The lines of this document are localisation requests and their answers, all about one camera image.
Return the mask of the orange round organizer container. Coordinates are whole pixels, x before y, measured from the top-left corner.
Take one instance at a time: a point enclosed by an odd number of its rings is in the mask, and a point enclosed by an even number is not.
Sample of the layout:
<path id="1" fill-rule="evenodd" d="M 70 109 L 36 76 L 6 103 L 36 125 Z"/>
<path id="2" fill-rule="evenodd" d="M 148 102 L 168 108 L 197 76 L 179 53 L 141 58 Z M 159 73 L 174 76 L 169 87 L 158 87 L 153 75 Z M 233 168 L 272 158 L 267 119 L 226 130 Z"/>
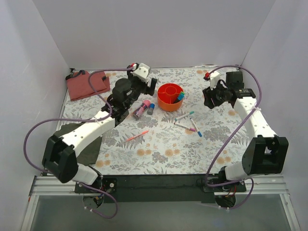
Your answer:
<path id="1" fill-rule="evenodd" d="M 175 102 L 181 92 L 184 92 L 183 88 L 175 83 L 163 84 L 157 91 L 158 107 L 166 112 L 177 111 L 183 102 L 183 99 Z"/>

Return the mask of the blue black highlighter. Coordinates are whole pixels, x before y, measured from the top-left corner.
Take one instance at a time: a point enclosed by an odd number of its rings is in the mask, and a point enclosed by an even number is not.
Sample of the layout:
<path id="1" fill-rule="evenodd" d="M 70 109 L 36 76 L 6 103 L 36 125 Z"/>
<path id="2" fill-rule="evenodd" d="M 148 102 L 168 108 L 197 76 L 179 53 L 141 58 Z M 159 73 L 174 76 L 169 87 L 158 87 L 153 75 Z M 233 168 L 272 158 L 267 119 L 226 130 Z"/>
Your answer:
<path id="1" fill-rule="evenodd" d="M 173 103 L 176 104 L 176 103 L 180 102 L 184 98 L 184 96 L 185 95 L 180 93 Z"/>

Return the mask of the pink capped white marker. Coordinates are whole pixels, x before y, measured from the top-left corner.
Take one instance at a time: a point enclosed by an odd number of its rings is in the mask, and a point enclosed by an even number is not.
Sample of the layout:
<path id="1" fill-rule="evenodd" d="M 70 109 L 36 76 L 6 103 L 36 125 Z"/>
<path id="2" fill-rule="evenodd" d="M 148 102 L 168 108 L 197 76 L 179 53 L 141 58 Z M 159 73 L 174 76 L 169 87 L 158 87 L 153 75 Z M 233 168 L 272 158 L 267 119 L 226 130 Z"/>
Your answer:
<path id="1" fill-rule="evenodd" d="M 188 127 L 188 126 L 185 126 L 185 125 L 181 125 L 180 123 L 175 122 L 174 125 L 177 126 L 177 127 L 184 128 L 186 130 L 192 131 L 192 132 L 196 132 L 196 130 L 194 128 L 191 128 L 191 127 Z"/>

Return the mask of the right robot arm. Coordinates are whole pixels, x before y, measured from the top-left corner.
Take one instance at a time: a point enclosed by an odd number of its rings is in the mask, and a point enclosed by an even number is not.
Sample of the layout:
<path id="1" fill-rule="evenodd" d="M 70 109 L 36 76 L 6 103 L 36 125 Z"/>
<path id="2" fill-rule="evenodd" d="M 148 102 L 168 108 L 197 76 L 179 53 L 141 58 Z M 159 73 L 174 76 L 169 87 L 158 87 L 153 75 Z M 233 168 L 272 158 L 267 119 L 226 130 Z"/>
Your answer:
<path id="1" fill-rule="evenodd" d="M 227 72 L 223 80 L 217 71 L 211 71 L 205 74 L 205 80 L 210 82 L 210 86 L 203 90 L 204 105 L 213 109 L 225 102 L 230 103 L 242 119 L 251 140 L 241 161 L 223 167 L 217 179 L 209 181 L 208 185 L 218 185 L 221 190 L 229 191 L 237 181 L 249 176 L 281 173 L 289 142 L 268 125 L 258 107 L 255 93 L 244 87 L 242 72 Z"/>

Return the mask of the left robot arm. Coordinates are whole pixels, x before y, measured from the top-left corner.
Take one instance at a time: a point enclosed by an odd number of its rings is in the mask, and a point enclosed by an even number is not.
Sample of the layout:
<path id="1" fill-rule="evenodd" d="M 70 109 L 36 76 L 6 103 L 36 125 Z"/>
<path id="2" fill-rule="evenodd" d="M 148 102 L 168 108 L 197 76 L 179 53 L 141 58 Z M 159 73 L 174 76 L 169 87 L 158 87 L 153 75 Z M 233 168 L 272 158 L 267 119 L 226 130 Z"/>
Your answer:
<path id="1" fill-rule="evenodd" d="M 60 137 L 53 135 L 47 140 L 42 164 L 61 183 L 71 180 L 82 182 L 93 193 L 102 188 L 101 174 L 90 166 L 78 163 L 77 157 L 99 136 L 115 128 L 128 116 L 128 110 L 141 94 L 153 95 L 157 79 L 151 83 L 129 75 L 119 79 L 104 107 L 77 129 Z"/>

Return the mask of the pink capped pen tube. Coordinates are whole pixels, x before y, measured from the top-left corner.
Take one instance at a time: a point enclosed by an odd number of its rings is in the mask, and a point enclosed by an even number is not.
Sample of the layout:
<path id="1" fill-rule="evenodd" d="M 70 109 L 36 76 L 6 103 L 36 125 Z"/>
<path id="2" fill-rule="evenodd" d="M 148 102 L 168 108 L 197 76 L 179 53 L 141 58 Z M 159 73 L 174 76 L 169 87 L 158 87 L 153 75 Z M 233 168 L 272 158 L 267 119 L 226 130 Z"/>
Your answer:
<path id="1" fill-rule="evenodd" d="M 142 104 L 133 112 L 133 118 L 140 119 L 144 111 L 149 108 L 150 104 L 151 102 L 149 100 L 144 100 Z"/>

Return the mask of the blue grey glue stick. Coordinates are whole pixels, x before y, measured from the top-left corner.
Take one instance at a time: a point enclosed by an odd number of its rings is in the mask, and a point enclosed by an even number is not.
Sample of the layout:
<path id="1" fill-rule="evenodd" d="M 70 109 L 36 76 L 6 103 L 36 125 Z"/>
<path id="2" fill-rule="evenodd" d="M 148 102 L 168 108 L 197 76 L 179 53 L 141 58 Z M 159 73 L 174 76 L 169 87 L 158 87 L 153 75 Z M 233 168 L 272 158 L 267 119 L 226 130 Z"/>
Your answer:
<path id="1" fill-rule="evenodd" d="M 148 110 L 147 110 L 147 114 L 148 115 L 152 115 L 153 114 L 153 111 L 154 111 L 154 108 L 155 108 L 155 104 L 154 103 L 151 103 Z"/>

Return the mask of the teal capped white marker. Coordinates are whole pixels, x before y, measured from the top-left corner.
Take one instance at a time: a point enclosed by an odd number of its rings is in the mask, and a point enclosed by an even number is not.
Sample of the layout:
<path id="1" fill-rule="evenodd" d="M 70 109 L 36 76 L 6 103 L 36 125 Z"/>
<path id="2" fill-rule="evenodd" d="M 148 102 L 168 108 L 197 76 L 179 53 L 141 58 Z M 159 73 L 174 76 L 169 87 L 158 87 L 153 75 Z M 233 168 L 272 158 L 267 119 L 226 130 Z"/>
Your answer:
<path id="1" fill-rule="evenodd" d="M 175 118 L 175 121 L 179 121 L 179 120 L 181 120 L 181 119 L 183 119 L 183 118 L 185 118 L 185 117 L 188 117 L 188 116 L 190 116 L 190 115 L 192 115 L 192 114 L 194 114 L 194 111 L 190 111 L 190 112 L 188 112 L 188 113 L 186 113 L 186 114 L 183 114 L 183 115 L 181 115 L 181 116 L 179 116 L 179 117 L 176 117 L 176 118 Z"/>

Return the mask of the blue capped white marker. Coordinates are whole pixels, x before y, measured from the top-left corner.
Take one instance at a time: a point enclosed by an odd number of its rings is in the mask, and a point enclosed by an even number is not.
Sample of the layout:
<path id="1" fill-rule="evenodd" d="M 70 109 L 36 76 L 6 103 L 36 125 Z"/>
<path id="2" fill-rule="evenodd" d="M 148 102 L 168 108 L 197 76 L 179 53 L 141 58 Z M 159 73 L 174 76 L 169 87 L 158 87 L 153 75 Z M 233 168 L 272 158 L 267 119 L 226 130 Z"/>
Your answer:
<path id="1" fill-rule="evenodd" d="M 194 129 L 196 130 L 197 134 L 199 135 L 199 137 L 202 137 L 202 134 L 201 134 L 199 128 L 197 127 L 197 124 L 195 123 L 195 121 L 192 118 L 190 118 L 190 121 L 191 121 Z"/>

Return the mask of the orange pen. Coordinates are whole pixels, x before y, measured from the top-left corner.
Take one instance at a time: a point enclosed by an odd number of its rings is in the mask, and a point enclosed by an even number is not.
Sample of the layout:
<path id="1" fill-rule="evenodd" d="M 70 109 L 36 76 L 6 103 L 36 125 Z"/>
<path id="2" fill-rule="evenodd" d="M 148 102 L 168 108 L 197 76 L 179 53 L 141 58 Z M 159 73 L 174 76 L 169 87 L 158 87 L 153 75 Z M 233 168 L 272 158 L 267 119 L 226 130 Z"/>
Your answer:
<path id="1" fill-rule="evenodd" d="M 148 132 L 149 132 L 149 130 L 143 131 L 142 133 L 140 133 L 140 134 L 138 134 L 138 135 L 135 135 L 135 136 L 133 136 L 133 137 L 128 138 L 126 141 L 131 141 L 131 140 L 133 140 L 133 139 L 136 139 L 136 138 L 138 138 L 138 137 L 141 137 L 141 136 L 147 134 Z"/>

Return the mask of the red folded cloth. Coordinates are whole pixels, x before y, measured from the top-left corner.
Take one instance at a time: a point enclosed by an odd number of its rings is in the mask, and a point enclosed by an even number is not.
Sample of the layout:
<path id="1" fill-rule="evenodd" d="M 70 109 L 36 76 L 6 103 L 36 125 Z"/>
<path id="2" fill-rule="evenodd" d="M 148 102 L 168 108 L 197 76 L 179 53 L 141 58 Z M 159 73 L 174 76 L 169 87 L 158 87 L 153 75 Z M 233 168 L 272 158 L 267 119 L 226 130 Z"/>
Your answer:
<path id="1" fill-rule="evenodd" d="M 77 101 L 95 95 L 95 91 L 89 85 L 90 73 L 85 70 L 73 72 L 65 77 L 69 97 L 71 101 Z M 94 74 L 91 83 L 96 91 L 101 94 L 110 90 L 110 80 L 105 72 Z"/>

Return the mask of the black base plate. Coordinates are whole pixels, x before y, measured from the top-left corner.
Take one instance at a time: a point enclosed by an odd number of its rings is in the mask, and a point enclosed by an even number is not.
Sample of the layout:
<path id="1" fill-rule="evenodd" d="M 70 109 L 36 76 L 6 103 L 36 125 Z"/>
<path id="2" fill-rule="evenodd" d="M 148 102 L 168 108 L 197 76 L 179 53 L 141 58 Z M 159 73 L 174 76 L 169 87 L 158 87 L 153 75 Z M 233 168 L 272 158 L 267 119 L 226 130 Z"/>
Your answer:
<path id="1" fill-rule="evenodd" d="M 214 203 L 214 193 L 225 193 L 222 188 L 208 187 L 203 174 L 105 175 L 101 189 L 111 194 L 119 203 Z"/>

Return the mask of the aluminium frame rail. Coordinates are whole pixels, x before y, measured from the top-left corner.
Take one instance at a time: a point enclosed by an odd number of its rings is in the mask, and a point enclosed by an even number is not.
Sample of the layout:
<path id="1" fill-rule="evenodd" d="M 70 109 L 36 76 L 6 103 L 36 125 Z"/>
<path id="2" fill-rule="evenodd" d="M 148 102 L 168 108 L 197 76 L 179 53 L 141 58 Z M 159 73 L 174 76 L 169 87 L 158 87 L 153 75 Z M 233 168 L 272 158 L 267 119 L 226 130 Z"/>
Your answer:
<path id="1" fill-rule="evenodd" d="M 111 194 L 117 201 L 127 195 L 132 202 L 191 201 L 205 195 L 208 204 L 214 202 L 214 196 L 222 196 L 227 191 L 230 191 L 229 196 L 278 194 L 291 230 L 300 230 L 289 191 L 280 174 L 256 176 L 253 180 L 229 182 L 225 186 L 216 187 L 210 187 L 201 174 L 105 175 L 99 190 L 87 188 L 74 181 L 61 183 L 56 177 L 49 175 L 39 176 L 34 178 L 21 230 L 31 229 L 40 196 L 72 194 L 96 197 L 102 191 Z"/>

